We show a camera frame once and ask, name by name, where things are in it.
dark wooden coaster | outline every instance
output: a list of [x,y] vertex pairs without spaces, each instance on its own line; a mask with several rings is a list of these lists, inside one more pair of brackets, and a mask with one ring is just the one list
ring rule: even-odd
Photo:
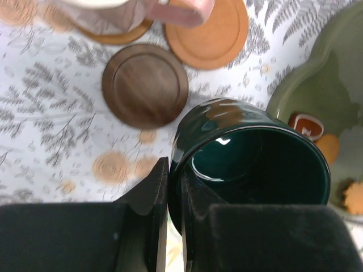
[[130,32],[119,34],[119,35],[94,35],[93,33],[84,30],[83,28],[76,26],[76,28],[81,31],[87,37],[102,43],[102,44],[111,44],[111,45],[119,45],[119,44],[128,44],[134,40],[137,40],[142,35],[149,30],[154,21],[152,20],[144,20],[140,25],[131,30]]
[[104,99],[122,122],[156,129],[172,122],[188,99],[188,78],[179,60],[150,44],[117,52],[102,77]]
[[[180,0],[170,5],[184,6]],[[202,70],[227,65],[242,50],[248,34],[247,10],[242,0],[216,0],[209,19],[201,26],[184,28],[166,24],[166,37],[176,56]]]

green ceramic dish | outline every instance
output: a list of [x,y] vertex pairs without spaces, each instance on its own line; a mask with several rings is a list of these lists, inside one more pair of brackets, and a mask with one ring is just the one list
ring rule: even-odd
[[329,205],[360,223],[363,216],[348,213],[342,200],[352,180],[363,181],[362,65],[363,1],[342,10],[325,26],[309,60],[283,80],[267,107],[271,116],[285,123],[294,112],[315,116],[325,133],[339,137]]

mug rim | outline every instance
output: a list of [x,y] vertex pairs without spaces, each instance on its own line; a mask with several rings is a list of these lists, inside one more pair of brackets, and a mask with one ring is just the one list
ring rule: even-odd
[[[174,191],[174,195],[176,196],[176,187],[178,184],[178,181],[180,180],[180,176],[181,173],[183,171],[183,169],[185,168],[185,166],[187,165],[189,159],[201,148],[203,148],[204,146],[206,146],[207,144],[209,144],[212,141],[215,141],[216,139],[218,139],[219,137],[222,137],[224,135],[227,135],[229,133],[233,133],[236,131],[242,131],[242,130],[255,130],[255,129],[262,129],[262,130],[272,130],[275,132],[279,132],[282,134],[285,134],[287,136],[293,137],[296,140],[300,140],[301,143],[303,143],[306,147],[308,147],[310,149],[310,151],[312,151],[313,153],[315,153],[315,155],[317,156],[317,158],[320,161],[321,166],[325,169],[324,172],[324,183],[325,183],[325,193],[324,196],[322,197],[321,203],[320,205],[326,205],[328,204],[329,201],[329,195],[330,195],[330,190],[331,190],[331,173],[330,173],[330,168],[329,165],[323,155],[323,153],[321,152],[321,150],[314,144],[314,142],[312,142],[311,140],[309,140],[308,138],[306,138],[305,136],[303,136],[300,133],[297,133],[297,131],[294,131],[293,129],[290,129],[288,127],[283,127],[280,124],[267,124],[267,123],[263,123],[263,124],[257,124],[257,125],[238,125],[237,127],[229,127],[225,130],[220,130],[217,131],[216,133],[213,134],[212,137],[208,137],[208,139],[205,139],[203,141],[201,141],[200,143],[194,145],[189,151],[187,151],[182,159],[180,160],[180,162],[177,163],[177,166],[175,167],[174,171],[172,174],[170,174],[170,179],[168,182],[168,210],[169,210],[169,214],[170,214],[170,218],[173,222],[173,225],[175,226],[176,230],[182,234],[182,226],[181,226],[181,220],[176,219],[175,218],[175,214],[178,213],[177,209],[178,208],[182,208],[180,204],[178,204],[179,199],[177,197],[172,197],[170,198],[170,195],[173,191]],[[171,164],[174,163],[173,160],[174,157],[174,153],[173,156],[171,157]]]

tablecloth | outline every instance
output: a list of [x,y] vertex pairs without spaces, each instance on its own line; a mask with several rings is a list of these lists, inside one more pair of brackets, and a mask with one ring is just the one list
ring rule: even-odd
[[[169,156],[180,119],[213,97],[265,109],[284,76],[307,60],[317,34],[353,1],[246,0],[250,29],[233,62],[214,71],[185,69],[183,113],[158,130],[117,120],[101,94],[102,71],[122,46],[82,36],[54,7],[0,0],[0,203],[112,201]],[[168,49],[155,22],[135,43]],[[363,255],[363,228],[347,223]],[[183,271],[182,242],[168,225],[167,271]]]

dark green mug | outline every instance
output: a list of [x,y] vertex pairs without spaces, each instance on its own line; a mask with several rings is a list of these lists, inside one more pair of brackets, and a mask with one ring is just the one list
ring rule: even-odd
[[251,104],[213,99],[180,122],[168,183],[170,217],[181,231],[180,176],[190,167],[228,203],[322,204],[329,166],[308,138]]

